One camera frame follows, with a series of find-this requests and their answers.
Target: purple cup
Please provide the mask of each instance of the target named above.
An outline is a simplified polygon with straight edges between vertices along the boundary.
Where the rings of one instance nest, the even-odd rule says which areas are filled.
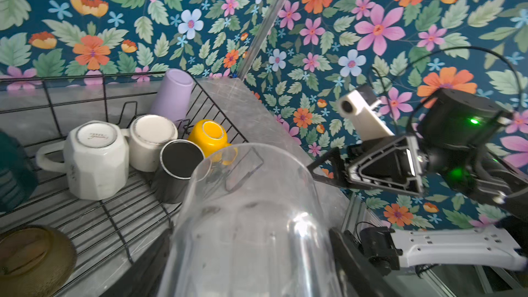
[[[150,113],[167,117],[177,126],[187,115],[193,86],[193,77],[185,71],[167,70],[150,108]]]

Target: black cup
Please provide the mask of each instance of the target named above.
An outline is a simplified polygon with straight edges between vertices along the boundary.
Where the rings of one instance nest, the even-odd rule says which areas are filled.
[[[183,139],[166,143],[159,155],[160,165],[152,180],[154,195],[162,203],[180,203],[194,169],[205,155],[194,142]]]

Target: floral wallpaper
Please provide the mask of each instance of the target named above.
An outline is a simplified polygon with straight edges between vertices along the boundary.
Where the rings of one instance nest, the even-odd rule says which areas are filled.
[[[87,76],[52,86],[148,83],[169,67],[232,76],[272,0],[0,0],[0,78]],[[40,81],[2,82],[11,94]]]
[[[312,158],[332,147],[344,153],[346,145],[361,142],[353,124],[337,114],[335,103],[365,84],[369,74],[379,95],[380,78],[387,86],[379,114],[393,130],[398,126],[403,131],[413,107],[439,87],[488,97],[509,109],[519,105],[514,74],[486,53],[446,51],[403,72],[434,50],[463,45],[492,49],[514,65],[523,87],[528,84],[526,0],[288,0],[270,38],[275,33],[277,43],[268,41],[246,83]],[[391,83],[393,76],[399,79]],[[526,133],[528,96],[523,93],[514,121],[488,148],[526,172]],[[333,176],[331,167],[323,171]],[[352,192],[386,225],[398,229],[480,227],[506,215],[450,190],[438,175],[423,182],[428,187],[424,198]]]

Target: mug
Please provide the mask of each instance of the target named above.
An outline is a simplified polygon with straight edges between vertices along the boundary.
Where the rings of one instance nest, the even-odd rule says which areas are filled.
[[[64,163],[45,156],[60,150]],[[128,144],[122,130],[107,122],[87,122],[71,130],[66,141],[41,147],[35,157],[44,170],[65,173],[70,192],[81,199],[108,198],[128,178]]]
[[[168,69],[159,87],[150,113],[167,117],[174,123],[185,119],[194,87],[194,79],[180,69]]]
[[[19,142],[0,131],[0,212],[26,201],[38,184],[31,161]]]
[[[130,166],[143,172],[154,172],[160,165],[160,150],[165,143],[178,139],[173,122],[158,115],[138,117],[130,129],[121,130],[128,137]]]
[[[194,169],[205,155],[194,142],[183,139],[168,142],[159,155],[160,167],[151,184],[154,195],[161,203],[180,203]]]
[[[220,124],[211,120],[201,120],[196,123],[188,140],[196,143],[202,149],[205,157],[231,145],[228,142],[226,130]]]

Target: mug handle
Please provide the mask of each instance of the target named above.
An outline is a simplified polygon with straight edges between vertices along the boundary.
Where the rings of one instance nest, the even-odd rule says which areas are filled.
[[[46,157],[47,154],[64,149],[64,142],[60,141],[52,144],[47,144],[39,148],[35,154],[36,164],[43,170],[66,173],[66,164],[55,162]]]

